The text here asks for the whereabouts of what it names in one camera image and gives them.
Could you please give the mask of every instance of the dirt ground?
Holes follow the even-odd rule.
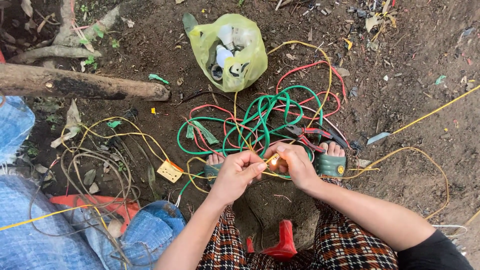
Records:
[[[307,42],[308,33],[312,30],[312,41],[308,43],[323,43],[322,48],[327,50],[326,53],[336,64],[339,62],[338,53],[343,56],[342,68],[350,72],[350,76],[344,77],[347,93],[354,86],[359,88],[357,97],[350,97],[348,103],[342,104],[339,112],[329,117],[349,141],[357,141],[363,146],[358,157],[377,160],[401,147],[420,148],[442,167],[449,181],[449,204],[429,222],[435,225],[461,225],[467,222],[480,208],[480,143],[475,139],[478,138],[480,121],[478,93],[468,95],[387,139],[368,146],[366,141],[379,132],[395,131],[465,93],[466,84],[460,83],[464,76],[468,80],[477,80],[475,85],[478,83],[480,1],[397,0],[397,28],[388,25],[386,32],[379,34],[381,47],[377,52],[367,49],[367,40],[372,38],[374,33],[368,34],[363,29],[364,19],[347,12],[350,6],[358,7],[358,1],[345,0],[339,4],[335,4],[334,0],[318,2],[321,8],[331,9],[332,13],[325,16],[319,10],[313,9],[306,16],[302,16],[308,10],[310,2],[298,6],[295,3],[289,4],[275,12],[276,2],[263,0],[245,0],[241,7],[234,0],[186,0],[181,4],[175,4],[173,0],[138,0],[127,16],[135,22],[134,27],[129,28],[119,20],[112,29],[115,32],[109,33],[109,38],[118,40],[120,47],[112,48],[105,42],[98,46],[104,54],[104,57],[97,61],[97,69],[101,71],[99,75],[147,81],[150,73],[159,74],[172,82],[172,99],[169,102],[80,100],[78,107],[83,114],[83,122],[92,124],[111,116],[123,116],[127,109],[133,107],[138,110],[135,121],[138,127],[153,136],[174,163],[185,168],[186,161],[192,155],[182,152],[176,143],[178,129],[184,123],[182,116],[188,117],[192,108],[214,104],[214,100],[208,94],[179,106],[174,105],[180,102],[181,94],[189,97],[199,90],[207,90],[207,84],[211,84],[198,67],[188,38],[179,43],[181,49],[175,49],[177,39],[184,33],[181,21],[183,13],[190,12],[200,24],[211,23],[225,13],[242,14],[257,23],[267,50],[283,41]],[[40,10],[44,14],[55,11],[51,5]],[[345,20],[354,20],[353,47],[348,55],[342,40],[350,28]],[[463,31],[469,27],[476,30],[459,40]],[[358,33],[362,33],[365,39],[359,38]],[[287,53],[295,55],[298,60],[288,59]],[[316,61],[318,57],[318,52],[315,53],[314,49],[302,45],[297,45],[294,49],[284,46],[272,53],[268,57],[266,72],[255,84],[238,94],[239,104],[247,107],[258,92],[274,93],[275,89],[270,87],[276,85],[280,77],[290,70],[286,65],[302,66]],[[78,62],[73,61],[71,65],[77,68]],[[303,78],[298,74],[290,75],[282,86],[301,84],[315,92],[324,91],[328,86],[327,70],[311,68],[309,71]],[[388,81],[384,80],[386,75],[389,77]],[[435,81],[441,75],[446,78],[436,85]],[[175,82],[181,77],[184,78],[184,83],[177,86]],[[341,92],[336,78],[332,91]],[[293,91],[291,95],[299,101],[308,97],[300,90]],[[219,96],[217,99],[221,107],[233,110],[232,102]],[[69,101],[66,101],[65,108],[60,110],[64,115],[68,105]],[[151,108],[156,109],[155,115],[151,114]],[[333,108],[335,103],[330,100],[325,111]],[[224,113],[205,109],[196,111],[194,115],[226,118]],[[51,123],[44,121],[44,112],[37,112],[37,116],[39,121],[29,141],[39,147],[40,155],[36,161],[47,166],[57,153],[49,147],[50,142],[59,137],[61,129],[51,130]],[[218,138],[223,138],[219,125],[206,123],[205,127]],[[133,128],[122,124],[116,130],[126,133],[132,132]],[[97,131],[112,134],[105,126]],[[93,140],[96,143],[105,141],[100,138]],[[148,183],[139,181],[140,178],[147,179],[147,166],[131,139],[124,140],[138,163],[132,170],[134,178],[137,179],[136,184],[141,189],[140,202],[145,205],[154,200]],[[180,142],[190,151],[198,149],[194,142],[185,138],[185,133],[180,135]],[[354,168],[353,154],[348,152],[349,168]],[[154,166],[160,165],[153,155],[149,154],[149,157],[154,161]],[[82,170],[87,171],[95,166],[97,165],[84,165]],[[441,172],[418,152],[403,150],[380,163],[378,168],[379,171],[366,172],[357,178],[345,180],[345,183],[355,191],[398,203],[424,217],[435,212],[447,200]],[[199,162],[191,167],[192,172],[200,170]],[[66,180],[59,168],[54,171],[58,182],[46,191],[53,195],[64,194]],[[352,175],[351,171],[347,173],[347,176]],[[174,201],[178,189],[187,181],[188,177],[183,176],[172,184],[158,176],[155,190],[164,198],[168,198],[170,194],[170,200]],[[207,189],[203,181],[198,180],[197,183],[201,188]],[[110,196],[119,190],[119,185],[113,182],[100,181],[98,184],[101,195]],[[288,199],[273,195],[284,195]],[[192,185],[186,189],[180,209],[187,220],[191,216],[191,210],[198,208],[204,198],[205,194]],[[264,225],[264,247],[278,241],[278,222],[285,218],[294,223],[297,248],[311,245],[318,214],[313,210],[312,200],[295,189],[291,182],[273,179],[256,185],[248,191],[247,199],[251,210],[245,196],[234,204],[236,225],[243,239],[256,235],[256,250],[261,250],[259,236],[262,228],[252,211],[255,211]],[[456,245],[462,252],[467,253],[466,256],[474,268],[480,268],[479,224],[480,219],[475,219],[468,226],[469,231],[456,240]]]

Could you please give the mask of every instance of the red-handled pliers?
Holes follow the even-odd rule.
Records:
[[[292,132],[294,135],[296,135],[297,140],[300,140],[301,142],[306,144],[311,149],[313,149],[315,151],[318,151],[320,153],[324,153],[324,154],[327,152],[327,150],[325,150],[323,147],[320,147],[320,146],[317,146],[317,145],[314,145],[313,143],[311,143],[304,134],[305,133],[313,133],[313,134],[319,134],[319,135],[327,137],[329,139],[333,138],[333,136],[330,133],[328,133],[324,130],[318,129],[318,128],[297,127],[297,126],[291,125],[291,124],[287,124],[287,126],[285,128],[288,131]]]

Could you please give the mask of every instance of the black sleeve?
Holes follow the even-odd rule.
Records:
[[[465,256],[439,230],[397,256],[399,270],[473,270]]]

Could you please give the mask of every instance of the plastic bag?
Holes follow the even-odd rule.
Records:
[[[191,22],[190,25],[185,23],[186,16],[191,16],[195,23],[196,20],[189,13],[183,17],[195,58],[204,74],[218,89],[224,92],[238,92],[252,85],[265,72],[268,64],[267,54],[262,34],[255,22],[240,14],[225,14],[212,24],[192,27]],[[228,57],[225,60],[222,80],[218,82],[212,78],[211,69],[215,64],[216,47],[222,44],[217,34],[220,27],[224,25],[233,27],[234,41],[237,39],[237,42],[240,42],[238,35],[243,36],[244,44],[242,45],[245,47],[236,51],[234,57]],[[239,76],[229,72],[231,67],[238,72]]]

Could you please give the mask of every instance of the green sandal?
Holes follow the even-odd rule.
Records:
[[[325,176],[342,177],[345,172],[347,157],[332,157],[327,154],[316,155],[313,166],[317,174]]]
[[[213,165],[205,164],[205,165],[204,165],[204,173],[205,173],[205,176],[206,176],[206,177],[217,176],[217,175],[218,175],[218,171],[220,170],[221,167],[222,167],[222,163],[213,164]],[[208,183],[209,185],[213,185],[213,184],[215,183],[215,179],[216,179],[216,178],[207,179],[207,183]]]

